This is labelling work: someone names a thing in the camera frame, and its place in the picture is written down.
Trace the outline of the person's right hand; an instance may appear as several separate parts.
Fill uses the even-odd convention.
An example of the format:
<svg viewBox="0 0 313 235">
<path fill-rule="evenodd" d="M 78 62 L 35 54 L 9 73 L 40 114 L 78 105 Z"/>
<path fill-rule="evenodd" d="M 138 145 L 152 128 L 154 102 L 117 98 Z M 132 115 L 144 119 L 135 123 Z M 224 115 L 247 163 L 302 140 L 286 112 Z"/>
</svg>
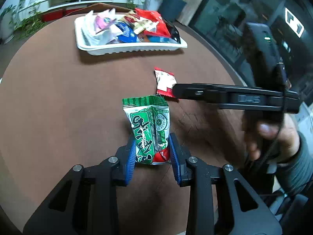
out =
<svg viewBox="0 0 313 235">
<path fill-rule="evenodd" d="M 261 156 L 262 147 L 258 145 L 260 138 L 277 140 L 281 155 L 277 162 L 283 162 L 294 156 L 300 148 L 300 136 L 297 127 L 289 114 L 284 115 L 283 125 L 270 124 L 265 121 L 251 122 L 247 115 L 242 117 L 242 130 L 249 158 L 255 161 Z"/>
</svg>

